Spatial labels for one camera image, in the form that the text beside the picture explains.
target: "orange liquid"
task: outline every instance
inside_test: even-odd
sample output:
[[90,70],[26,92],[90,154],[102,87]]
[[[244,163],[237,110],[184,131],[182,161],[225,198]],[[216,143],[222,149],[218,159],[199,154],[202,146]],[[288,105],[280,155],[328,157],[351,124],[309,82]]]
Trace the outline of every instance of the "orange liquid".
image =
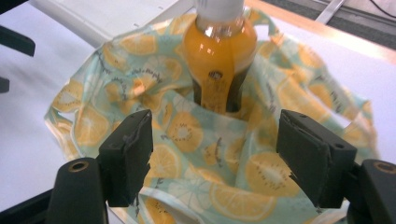
[[232,36],[209,37],[195,22],[186,31],[183,52],[191,70],[194,101],[219,114],[240,107],[240,87],[251,65],[257,36],[248,22]]

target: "orange juice bottle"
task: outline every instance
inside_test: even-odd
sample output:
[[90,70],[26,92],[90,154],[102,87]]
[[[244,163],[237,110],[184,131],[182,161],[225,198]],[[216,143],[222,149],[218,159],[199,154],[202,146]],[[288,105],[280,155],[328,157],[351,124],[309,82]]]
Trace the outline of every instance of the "orange juice bottle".
[[243,0],[197,0],[197,18],[183,37],[194,101],[219,114],[239,111],[255,55],[257,35],[243,7]]

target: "fabric bag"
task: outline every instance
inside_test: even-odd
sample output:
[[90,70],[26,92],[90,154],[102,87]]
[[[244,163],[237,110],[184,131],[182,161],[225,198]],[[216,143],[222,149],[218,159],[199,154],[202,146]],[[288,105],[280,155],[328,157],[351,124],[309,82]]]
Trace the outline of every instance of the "fabric bag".
[[306,114],[357,147],[357,162],[376,157],[370,102],[337,83],[311,48],[280,33],[268,16],[255,9],[246,16],[256,26],[268,26],[269,40],[258,41],[243,84],[241,119],[207,111],[192,100],[181,40],[193,14],[105,43],[53,100],[46,123],[68,160],[95,158],[126,116],[152,111],[151,169],[139,205],[114,208],[122,221],[337,220],[332,212],[318,216],[276,154],[282,108]]

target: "white table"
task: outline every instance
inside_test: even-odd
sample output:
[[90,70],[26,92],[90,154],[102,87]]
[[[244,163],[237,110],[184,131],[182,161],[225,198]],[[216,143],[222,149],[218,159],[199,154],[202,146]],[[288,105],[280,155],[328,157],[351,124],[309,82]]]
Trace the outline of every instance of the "white table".
[[[378,149],[383,160],[395,163],[396,65],[279,19],[275,22],[283,32],[318,52],[341,83],[372,100]],[[10,92],[0,94],[3,211],[53,187],[56,172],[65,160],[43,117],[56,93],[94,49],[29,3],[0,15],[0,24],[36,43],[33,58],[0,46],[0,76],[11,82]]]

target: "white surface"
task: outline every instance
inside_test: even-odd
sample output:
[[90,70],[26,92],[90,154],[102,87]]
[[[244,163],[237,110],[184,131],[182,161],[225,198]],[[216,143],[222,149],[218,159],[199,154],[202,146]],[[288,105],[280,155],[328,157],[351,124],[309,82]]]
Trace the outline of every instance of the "white surface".
[[37,8],[68,27],[94,47],[133,29],[179,16],[192,0],[32,0]]
[[[378,149],[383,160],[396,162],[396,65],[360,55],[283,21],[275,22],[281,31],[321,55],[342,84],[371,99]],[[34,58],[0,46],[0,76],[11,82],[10,92],[0,94],[2,211],[53,187],[64,159],[43,117],[56,93],[94,49],[29,4],[0,15],[0,24],[36,42]]]
[[[0,46],[0,211],[53,188],[65,163],[44,115],[67,79],[94,49],[28,3],[0,15],[0,24],[35,41],[35,56]],[[111,223],[120,223],[109,214]]]
[[339,83],[371,101],[380,157],[396,163],[396,64],[359,54],[281,20],[274,22],[280,31],[309,45]]

